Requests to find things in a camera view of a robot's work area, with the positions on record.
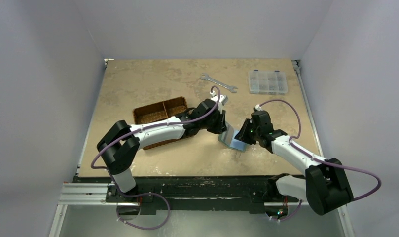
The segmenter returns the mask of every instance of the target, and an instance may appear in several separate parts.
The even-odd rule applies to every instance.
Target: open-end wrench
[[[237,93],[234,89],[238,89],[236,86],[233,85],[227,85],[225,83],[222,83],[221,81],[215,80],[211,78],[207,73],[202,73],[201,76],[199,77],[201,80],[209,80],[212,81],[213,83],[220,85],[226,89],[228,89],[231,93]]]

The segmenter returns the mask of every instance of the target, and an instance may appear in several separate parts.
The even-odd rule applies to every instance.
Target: beige work surface
[[[249,94],[248,72],[279,70],[287,74],[286,95]],[[289,59],[199,59],[199,60],[114,60],[109,61],[100,95],[93,114],[79,172],[80,177],[100,177],[108,174],[93,170],[90,163],[97,154],[96,145],[118,120],[134,124],[132,110],[151,103],[184,96],[189,107],[196,107],[210,98],[215,85],[199,79],[201,73],[228,85],[238,87],[238,93],[220,88],[228,95],[226,121],[240,129],[252,108],[269,99],[284,99],[298,111],[302,134],[298,143],[317,152],[312,127],[299,82]],[[298,133],[293,111],[282,102],[264,106],[275,129],[289,135]],[[139,150],[131,165],[134,176],[206,176],[206,175],[269,175],[283,172],[298,174],[288,162],[269,153],[259,145],[246,152],[231,150],[217,140],[218,135],[200,131],[196,136],[151,150]],[[96,165],[104,165],[100,158]]]

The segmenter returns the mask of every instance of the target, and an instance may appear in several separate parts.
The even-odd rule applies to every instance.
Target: brown woven basket
[[[157,122],[168,119],[171,116],[174,116],[178,113],[185,111],[186,109],[187,109],[186,99],[181,96],[170,100],[165,100],[154,104],[135,108],[133,110],[134,122],[135,124],[146,124],[150,122]],[[148,150],[154,147],[175,142],[177,140],[179,139],[154,143],[144,147],[143,150]]]

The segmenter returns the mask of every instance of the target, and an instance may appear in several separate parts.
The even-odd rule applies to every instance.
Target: white enclosure
[[[356,235],[399,236],[399,0],[0,0],[0,236],[48,234],[104,58],[256,57],[301,59],[325,156],[383,178]]]

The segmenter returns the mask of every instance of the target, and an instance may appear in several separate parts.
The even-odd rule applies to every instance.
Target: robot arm
[[[196,135],[201,129],[206,129],[208,132],[214,134],[221,134],[227,130],[225,126],[225,110],[223,110],[223,106],[228,101],[226,95],[220,96],[218,107],[207,117],[199,119],[196,122],[187,123],[187,121],[202,117],[211,110],[218,101],[218,95],[214,93],[212,95],[211,99],[202,101],[191,113],[185,111],[167,120],[141,125],[128,125],[124,120],[121,120],[112,126],[98,143],[98,151],[101,151],[108,144],[124,134],[128,134],[137,129],[141,130],[141,132],[128,136],[123,140],[122,144],[116,143],[102,154],[102,159],[110,174],[124,193],[131,191],[136,186],[136,182],[129,168],[139,149],[161,141],[191,137]],[[144,130],[144,127],[161,123],[167,123],[168,125],[153,126],[153,128]]]
[[[325,159],[297,143],[291,141],[282,130],[274,130],[267,111],[252,113],[251,119],[246,119],[235,139],[247,144],[256,144],[269,152],[279,155],[297,168],[305,179],[281,174],[268,181],[268,194],[292,196],[308,201],[310,207],[319,215],[324,215],[353,200],[352,190],[343,169],[330,167],[304,155],[290,143],[294,143],[313,158],[326,162],[341,164],[338,159]]]

